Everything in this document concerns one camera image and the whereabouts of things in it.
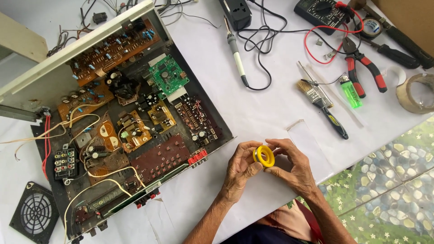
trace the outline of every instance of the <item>yellow spool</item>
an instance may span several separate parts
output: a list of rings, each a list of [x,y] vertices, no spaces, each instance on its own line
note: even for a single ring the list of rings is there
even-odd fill
[[[253,151],[253,160],[261,163],[265,168],[271,167],[274,165],[273,151],[267,146],[259,146]]]

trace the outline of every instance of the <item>green circuit board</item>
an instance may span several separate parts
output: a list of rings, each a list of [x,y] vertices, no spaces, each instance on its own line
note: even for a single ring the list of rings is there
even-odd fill
[[[168,55],[149,68],[148,84],[158,89],[158,96],[164,100],[170,94],[189,82],[187,74],[179,67],[172,55]]]

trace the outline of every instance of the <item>screwdriver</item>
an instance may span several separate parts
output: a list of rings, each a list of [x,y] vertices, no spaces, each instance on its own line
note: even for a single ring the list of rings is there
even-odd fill
[[[421,63],[419,62],[419,60],[401,52],[398,51],[396,49],[392,49],[389,46],[387,46],[386,44],[383,45],[379,45],[376,44],[362,36],[360,36],[360,39],[364,42],[369,43],[372,47],[377,49],[377,52],[388,57],[390,60],[393,60],[399,64],[401,64],[402,66],[404,66],[407,69],[415,69],[417,67],[419,67],[421,65]]]
[[[246,73],[244,72],[243,63],[241,62],[240,52],[238,51],[237,39],[232,34],[232,31],[229,28],[229,23],[227,22],[226,17],[223,16],[223,18],[224,18],[224,23],[226,24],[226,29],[227,29],[227,43],[229,44],[230,50],[232,51],[233,58],[235,59],[235,64],[237,65],[238,72],[240,73],[241,80],[243,81],[243,84],[246,87],[249,87],[249,83],[247,82],[247,79],[246,79]]]

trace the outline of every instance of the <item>pliers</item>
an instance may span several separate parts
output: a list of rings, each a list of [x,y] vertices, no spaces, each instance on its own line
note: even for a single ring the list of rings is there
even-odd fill
[[[360,53],[353,41],[348,37],[343,38],[342,46],[344,51],[347,53],[345,60],[348,63],[348,76],[353,83],[353,86],[360,98],[366,97],[365,91],[363,90],[360,82],[357,78],[357,73],[355,70],[355,61],[361,62],[368,70],[371,72],[374,77],[375,83],[377,84],[377,88],[381,93],[385,93],[387,91],[386,83],[384,82],[383,76],[378,70],[377,66],[371,62],[363,53]]]

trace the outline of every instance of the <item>multimeter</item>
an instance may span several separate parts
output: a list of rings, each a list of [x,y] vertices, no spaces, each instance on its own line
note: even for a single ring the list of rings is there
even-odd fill
[[[294,12],[314,26],[338,28],[347,19],[348,14],[336,8],[335,5],[336,2],[333,0],[300,0]],[[329,28],[319,29],[329,36],[335,31]]]

